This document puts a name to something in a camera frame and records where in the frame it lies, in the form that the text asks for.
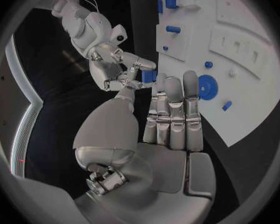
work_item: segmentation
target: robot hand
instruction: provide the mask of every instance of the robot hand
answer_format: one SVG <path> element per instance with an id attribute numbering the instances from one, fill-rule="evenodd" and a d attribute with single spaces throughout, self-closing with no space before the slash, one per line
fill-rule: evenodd
<path id="1" fill-rule="evenodd" d="M 104 91 L 119 91 L 126 85 L 135 89 L 150 87 L 135 80 L 138 70 L 154 70 L 156 64 L 118 47 L 127 39 L 125 29 L 114 28 L 99 12 L 90 12 L 79 0 L 57 0 L 52 14 L 62 19 L 62 26 L 71 37 L 72 45 L 89 59 L 90 73 Z M 123 71 L 120 64 L 127 67 Z"/>
<path id="2" fill-rule="evenodd" d="M 143 141 L 174 150 L 203 149 L 201 117 L 198 111 L 198 78 L 187 71 L 181 81 L 160 73 L 152 87 L 152 98 Z"/>

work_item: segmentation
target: led light strip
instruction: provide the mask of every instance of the led light strip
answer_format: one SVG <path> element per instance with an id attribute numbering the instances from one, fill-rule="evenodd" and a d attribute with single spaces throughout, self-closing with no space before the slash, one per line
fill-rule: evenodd
<path id="1" fill-rule="evenodd" d="M 9 68 L 17 85 L 20 87 L 21 91 L 30 102 L 28 109 L 26 110 L 18 125 L 10 156 L 11 173 L 20 177 L 24 177 L 27 146 L 37 116 L 42 109 L 43 101 L 35 91 L 34 87 L 31 85 L 22 68 L 16 51 L 13 36 L 6 46 L 6 57 Z"/>

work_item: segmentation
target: humanoid robot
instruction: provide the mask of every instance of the humanoid robot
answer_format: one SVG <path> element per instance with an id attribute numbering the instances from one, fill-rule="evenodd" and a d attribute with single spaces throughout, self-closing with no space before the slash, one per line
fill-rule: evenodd
<path id="1" fill-rule="evenodd" d="M 216 185 L 212 162 L 201 152 L 196 73 L 186 72 L 183 85 L 164 73 L 156 82 L 139 82 L 138 70 L 151 71 L 156 64 L 118 47 L 127 39 L 121 25 L 112 28 L 101 13 L 90 12 L 79 0 L 42 0 L 38 6 L 62 19 L 72 45 L 89 60 L 98 87 L 119 91 L 86 118 L 75 137 L 77 162 L 90 172 L 88 199 L 82 197 L 78 203 L 89 207 L 90 199 L 95 200 L 129 223 L 147 223 L 147 218 L 173 223 L 181 216 L 204 220 Z M 152 89 L 152 98 L 143 143 L 138 143 L 135 90 L 146 88 Z M 93 216 L 93 209 L 85 215 Z"/>

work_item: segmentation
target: blue circular disc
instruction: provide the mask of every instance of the blue circular disc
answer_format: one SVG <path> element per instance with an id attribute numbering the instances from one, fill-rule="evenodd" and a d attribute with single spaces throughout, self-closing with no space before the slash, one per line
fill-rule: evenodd
<path id="1" fill-rule="evenodd" d="M 218 84 L 216 80 L 209 75 L 199 77 L 199 96 L 203 100 L 211 100 L 218 94 Z"/>

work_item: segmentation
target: robotic arm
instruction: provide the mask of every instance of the robotic arm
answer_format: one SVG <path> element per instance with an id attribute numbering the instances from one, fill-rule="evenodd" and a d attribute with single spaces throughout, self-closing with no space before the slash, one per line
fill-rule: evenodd
<path id="1" fill-rule="evenodd" d="M 126 85 L 135 89 L 151 87 L 136 81 L 138 70 L 154 70 L 156 64 L 118 47 L 127 39 L 125 29 L 114 28 L 99 12 L 90 12 L 79 0 L 55 0 L 52 15 L 62 19 L 62 26 L 71 37 L 72 45 L 89 60 L 90 73 L 104 91 L 119 91 Z M 120 64 L 127 67 L 123 71 Z"/>

